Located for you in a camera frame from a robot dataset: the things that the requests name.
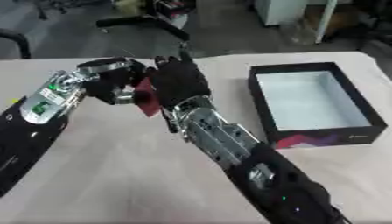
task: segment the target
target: white cabinet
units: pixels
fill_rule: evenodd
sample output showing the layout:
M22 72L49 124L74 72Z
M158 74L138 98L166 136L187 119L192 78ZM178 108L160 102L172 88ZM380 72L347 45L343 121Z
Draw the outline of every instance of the white cabinet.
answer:
M265 25L279 25L304 15L307 0L255 0L255 9Z

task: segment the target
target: robotic arm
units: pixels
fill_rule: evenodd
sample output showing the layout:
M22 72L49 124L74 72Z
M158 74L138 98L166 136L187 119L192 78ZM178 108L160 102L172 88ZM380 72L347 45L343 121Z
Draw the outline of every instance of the robotic arm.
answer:
M226 121L211 101L204 75L183 51L156 58L148 69L171 132L204 151L273 224L343 224L328 191L241 125Z
M6 109L0 115L0 197L50 148L85 96L108 104L145 99L132 88L144 78L144 70L143 64L125 58L90 61L70 73L58 71L34 94Z

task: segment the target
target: open box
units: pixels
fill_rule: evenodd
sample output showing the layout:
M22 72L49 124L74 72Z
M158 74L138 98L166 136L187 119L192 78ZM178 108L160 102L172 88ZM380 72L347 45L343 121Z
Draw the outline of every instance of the open box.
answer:
M278 149L370 144L387 127L332 62L252 66L248 86Z

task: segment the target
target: floor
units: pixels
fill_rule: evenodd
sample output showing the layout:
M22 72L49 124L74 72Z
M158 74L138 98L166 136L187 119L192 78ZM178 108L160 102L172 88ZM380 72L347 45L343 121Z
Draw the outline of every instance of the floor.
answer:
M265 28L244 0L198 0L198 10L190 15L185 30L191 34L190 49L194 57L233 53L295 53L352 51L354 43L338 40L331 44L293 45L278 28ZM96 58L133 56L152 58L173 55L178 41L151 28L116 27L103 33L95 20L113 16L109 5L89 6L61 15L49 11L42 21L28 3L0 1L0 27L24 33L31 42L35 59ZM0 60L16 59L18 51L8 40L0 39ZM392 77L392 50L385 45L369 43L363 52L378 59L380 67Z

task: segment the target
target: white table surface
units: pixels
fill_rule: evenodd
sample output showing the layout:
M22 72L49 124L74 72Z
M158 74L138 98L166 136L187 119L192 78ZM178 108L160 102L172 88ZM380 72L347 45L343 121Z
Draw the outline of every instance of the white table surface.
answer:
M87 59L0 62L0 109L29 94L55 70ZM358 52L235 55L198 59L220 112L256 136L263 131L247 87L253 65L335 61L386 123L392 84ZM368 145L282 150L324 185L352 221L392 221L392 133ZM65 133L0 199L0 222L259 222L263 218L220 168L167 131L160 116L86 99Z

